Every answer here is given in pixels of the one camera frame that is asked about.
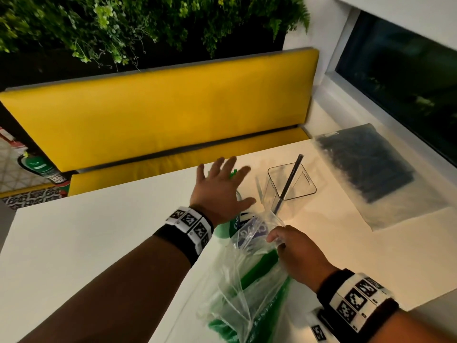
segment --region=green fire extinguisher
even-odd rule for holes
[[[57,168],[49,164],[42,156],[31,155],[24,152],[17,158],[19,166],[23,169],[48,178],[55,186],[59,187],[65,194],[68,194],[70,181]]]

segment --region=hand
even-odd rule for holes
[[[323,281],[338,271],[316,243],[296,228],[278,226],[270,231],[266,241],[273,242],[277,238],[283,242],[278,247],[278,255],[287,272],[312,291],[317,292]]]
[[[211,166],[208,178],[203,173],[203,164],[197,167],[197,184],[191,195],[190,206],[206,215],[214,227],[230,221],[255,203],[253,197],[242,201],[236,199],[236,190],[251,168],[242,167],[230,178],[235,162],[236,157],[233,156],[221,169],[224,158],[217,159]]]

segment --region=green and clear plastic bag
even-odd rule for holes
[[[183,327],[179,321],[188,321],[191,311],[197,313],[202,325],[186,325],[186,342],[273,341],[290,283],[278,261],[279,242],[266,242],[278,225],[283,223],[273,213],[260,213],[221,248],[175,324],[175,330]],[[167,342],[175,340],[172,333]]]

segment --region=tabletop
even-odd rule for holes
[[[314,149],[302,141],[238,157],[237,168],[252,171],[239,188],[254,196],[260,212],[267,169],[294,162],[317,187],[285,222],[307,233],[337,267],[364,272],[389,288],[402,308],[413,309],[457,288],[457,213],[447,207],[372,232]],[[180,205],[189,202],[196,169],[188,168],[136,182],[18,210],[0,254],[0,341],[15,342],[108,266],[139,245]],[[211,239],[188,273],[151,342],[189,342],[188,329],[174,328],[199,279],[222,248]],[[284,342],[303,342],[304,314],[318,305],[306,286],[293,283],[280,330]],[[214,342],[202,337],[201,342]]]

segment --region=plastic bag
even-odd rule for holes
[[[181,341],[183,327],[186,342],[272,342],[290,283],[278,261],[280,241],[266,242],[269,231],[278,225],[284,224],[273,213],[260,213],[221,247],[167,342]]]
[[[371,124],[317,136],[314,145],[372,230],[448,206]]]

